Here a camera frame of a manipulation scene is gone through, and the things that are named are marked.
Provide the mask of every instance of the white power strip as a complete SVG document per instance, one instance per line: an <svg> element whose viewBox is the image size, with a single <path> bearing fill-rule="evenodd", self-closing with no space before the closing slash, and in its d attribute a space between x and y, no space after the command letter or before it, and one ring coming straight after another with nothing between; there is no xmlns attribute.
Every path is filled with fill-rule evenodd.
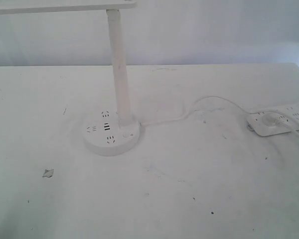
<svg viewBox="0 0 299 239"><path fill-rule="evenodd" d="M284 105L284 106L278 106L278 107L270 107L271 110L278 110L282 113L285 113L289 115L290 117L294 118L295 120L298 120L299 122L299 103L292 104L292 105ZM279 133L286 133L290 132L289 129L283 126L267 126L263 122L263 115L265 113L257 113L257 114L251 114L247 117L248 127L253 129L258 135L260 136L269 136ZM280 118L282 122L285 124L290 125L295 130L299 130L299 127L294 124L293 122L290 122L286 117L281 116L277 113L272 113L273 116L277 116Z"/></svg>

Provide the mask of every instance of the white desk lamp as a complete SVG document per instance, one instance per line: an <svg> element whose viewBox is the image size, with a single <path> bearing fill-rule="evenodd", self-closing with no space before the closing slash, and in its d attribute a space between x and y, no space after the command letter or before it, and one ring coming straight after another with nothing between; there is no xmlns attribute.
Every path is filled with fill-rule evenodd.
<svg viewBox="0 0 299 239"><path fill-rule="evenodd" d="M119 9L133 8L133 0L3 0L1 14L106 10L109 23L117 113L96 110L83 125L84 143L92 152L114 156L131 149L140 136L140 124L131 112L128 77Z"/></svg>

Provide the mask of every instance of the white table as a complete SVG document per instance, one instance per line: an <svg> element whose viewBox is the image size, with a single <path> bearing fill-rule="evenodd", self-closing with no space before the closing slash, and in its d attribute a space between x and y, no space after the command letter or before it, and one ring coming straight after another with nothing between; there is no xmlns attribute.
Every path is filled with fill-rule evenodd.
<svg viewBox="0 0 299 239"><path fill-rule="evenodd" d="M128 73L140 119L149 96L153 108L162 95L246 109L299 101L294 64ZM115 106L112 77L107 66L0 67L0 239L299 238L298 138L259 137L239 109L209 99L185 121L147 127L131 151L94 155L80 126L98 102Z"/></svg>

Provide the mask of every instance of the lamp base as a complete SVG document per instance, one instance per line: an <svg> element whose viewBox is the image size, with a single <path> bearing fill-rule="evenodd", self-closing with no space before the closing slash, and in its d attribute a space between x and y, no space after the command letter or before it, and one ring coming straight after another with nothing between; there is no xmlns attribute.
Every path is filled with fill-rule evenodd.
<svg viewBox="0 0 299 239"><path fill-rule="evenodd" d="M140 136L140 123L134 119L128 126L119 127L118 115L110 111L96 111L83 124L85 146L102 156L115 156L130 150Z"/></svg>

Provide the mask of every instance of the electrical outlet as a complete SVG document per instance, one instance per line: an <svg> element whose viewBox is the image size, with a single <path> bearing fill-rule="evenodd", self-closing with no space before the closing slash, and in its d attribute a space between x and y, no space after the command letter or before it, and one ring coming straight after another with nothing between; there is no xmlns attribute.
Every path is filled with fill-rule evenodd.
<svg viewBox="0 0 299 239"><path fill-rule="evenodd" d="M268 109L271 110L278 110L282 113L285 113L289 115L290 117L293 117L295 120L299 122L299 103L291 104L291 105L284 105L284 106L277 106L277 107L270 107ZM279 133L286 133L290 132L289 129L283 127L283 126L267 126L263 122L263 115L264 112L259 112L257 114L251 114L247 117L248 127L252 128L258 135L260 136L269 136ZM299 127L293 123L290 122L286 117L281 116L277 113L271 113L272 116L280 118L280 120L286 124L289 124L292 128L295 130L299 130Z"/></svg>

